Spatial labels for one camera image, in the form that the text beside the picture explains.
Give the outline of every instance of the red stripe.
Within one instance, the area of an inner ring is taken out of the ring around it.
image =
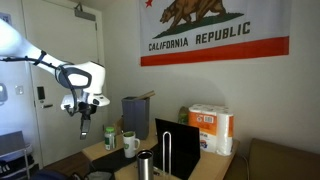
[[[188,52],[141,57],[141,66],[246,59],[289,54],[289,36]]]

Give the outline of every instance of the flag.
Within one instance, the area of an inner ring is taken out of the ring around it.
[[[289,54],[291,0],[139,0],[141,66]]]

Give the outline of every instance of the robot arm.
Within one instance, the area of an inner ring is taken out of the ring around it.
[[[91,61],[74,65],[58,60],[33,46],[1,19],[0,39],[0,61],[33,63],[54,75],[60,85],[71,90],[72,95],[64,97],[61,108],[66,109],[70,116],[76,112],[82,113],[80,139],[84,139],[90,128],[90,115],[96,112],[97,106],[106,106],[110,103],[102,94],[104,67]],[[75,89],[81,90],[79,98]]]

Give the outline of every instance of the laptop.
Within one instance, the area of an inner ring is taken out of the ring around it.
[[[200,159],[199,128],[155,119],[158,144],[151,148],[154,153],[153,165],[163,170],[163,133],[171,133],[171,174],[188,179]],[[169,173],[169,136],[165,138],[165,171]]]

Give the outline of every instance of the cup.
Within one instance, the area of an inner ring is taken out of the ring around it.
[[[136,150],[140,146],[140,140],[136,138],[134,131],[128,131],[122,134],[123,137],[123,149],[126,158],[133,158],[136,155]]]
[[[139,180],[153,180],[153,152],[142,150],[137,154]]]

